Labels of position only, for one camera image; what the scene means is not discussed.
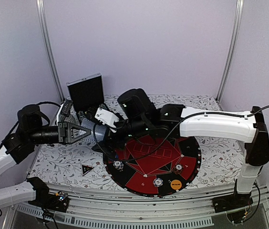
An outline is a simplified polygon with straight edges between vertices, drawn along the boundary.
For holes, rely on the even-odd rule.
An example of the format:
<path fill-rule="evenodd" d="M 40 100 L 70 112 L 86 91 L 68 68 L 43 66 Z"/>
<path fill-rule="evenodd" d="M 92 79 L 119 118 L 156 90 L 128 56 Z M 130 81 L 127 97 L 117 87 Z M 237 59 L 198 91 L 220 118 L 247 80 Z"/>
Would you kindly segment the red poker chip stack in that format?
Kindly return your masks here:
<path fill-rule="evenodd" d="M 181 164 L 176 164 L 174 169 L 173 169 L 173 172 L 175 174 L 181 174 L 184 170 L 184 167 L 181 165 Z"/>

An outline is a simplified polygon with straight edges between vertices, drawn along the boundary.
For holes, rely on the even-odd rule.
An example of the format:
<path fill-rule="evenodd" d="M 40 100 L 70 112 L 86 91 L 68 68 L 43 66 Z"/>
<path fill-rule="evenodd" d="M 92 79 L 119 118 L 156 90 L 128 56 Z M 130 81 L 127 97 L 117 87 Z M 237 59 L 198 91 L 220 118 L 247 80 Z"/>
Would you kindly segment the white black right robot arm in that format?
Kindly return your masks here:
<path fill-rule="evenodd" d="M 269 162 L 269 135 L 260 109 L 214 112 L 150 101 L 141 88 L 131 89 L 117 99 L 126 117 L 114 121 L 108 134 L 110 158 L 105 167 L 113 180 L 132 193 L 161 197 L 187 187 L 198 175 L 202 162 L 198 136 L 241 141 L 246 154 L 232 208 L 247 200 L 260 168 Z"/>

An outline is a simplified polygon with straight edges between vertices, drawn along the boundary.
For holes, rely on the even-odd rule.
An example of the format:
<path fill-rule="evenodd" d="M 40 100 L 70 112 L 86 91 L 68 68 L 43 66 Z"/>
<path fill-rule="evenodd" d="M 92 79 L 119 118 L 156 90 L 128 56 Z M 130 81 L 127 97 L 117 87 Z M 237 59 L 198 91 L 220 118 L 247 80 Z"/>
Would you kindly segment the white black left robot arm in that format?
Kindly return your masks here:
<path fill-rule="evenodd" d="M 49 118 L 41 112 L 38 104 L 30 104 L 17 112 L 18 121 L 0 143 L 0 175 L 21 163 L 37 145 L 73 144 L 91 134 L 85 127 L 58 122 L 56 126 L 43 125 Z M 30 201 L 41 208 L 52 208 L 65 200 L 50 194 L 48 186 L 38 177 L 0 189 L 0 208 Z"/>

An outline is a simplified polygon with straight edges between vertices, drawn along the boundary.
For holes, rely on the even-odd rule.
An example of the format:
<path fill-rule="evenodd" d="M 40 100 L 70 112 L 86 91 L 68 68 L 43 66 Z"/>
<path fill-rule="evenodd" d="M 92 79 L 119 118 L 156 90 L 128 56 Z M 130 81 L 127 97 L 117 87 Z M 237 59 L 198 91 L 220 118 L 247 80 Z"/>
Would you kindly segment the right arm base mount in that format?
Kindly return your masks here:
<path fill-rule="evenodd" d="M 228 220 L 234 224 L 240 224 L 245 221 L 252 204 L 251 193 L 238 194 L 237 191 L 230 195 L 212 199 L 212 205 L 216 213 L 234 211 L 227 214 Z"/>

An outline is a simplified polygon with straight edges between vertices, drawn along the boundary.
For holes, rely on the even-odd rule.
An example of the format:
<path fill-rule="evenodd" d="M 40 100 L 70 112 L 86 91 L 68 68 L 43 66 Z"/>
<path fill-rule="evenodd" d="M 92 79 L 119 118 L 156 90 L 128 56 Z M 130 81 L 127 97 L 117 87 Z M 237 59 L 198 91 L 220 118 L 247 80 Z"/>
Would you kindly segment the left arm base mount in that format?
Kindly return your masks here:
<path fill-rule="evenodd" d="M 36 198 L 28 201 L 29 204 L 48 210 L 66 213 L 70 199 L 68 193 L 58 191 L 55 194 L 49 192 L 49 187 L 38 177 L 31 177 L 26 180 L 33 186 Z"/>

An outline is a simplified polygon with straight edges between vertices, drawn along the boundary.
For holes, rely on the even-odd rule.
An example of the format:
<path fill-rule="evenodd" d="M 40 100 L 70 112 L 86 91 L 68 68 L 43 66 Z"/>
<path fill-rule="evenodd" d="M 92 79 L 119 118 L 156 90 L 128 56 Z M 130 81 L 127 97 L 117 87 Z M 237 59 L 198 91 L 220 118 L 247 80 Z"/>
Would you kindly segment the orange big blind button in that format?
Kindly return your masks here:
<path fill-rule="evenodd" d="M 173 190 L 179 190 L 182 187 L 182 182 L 180 180 L 173 180 L 170 183 L 170 186 Z"/>

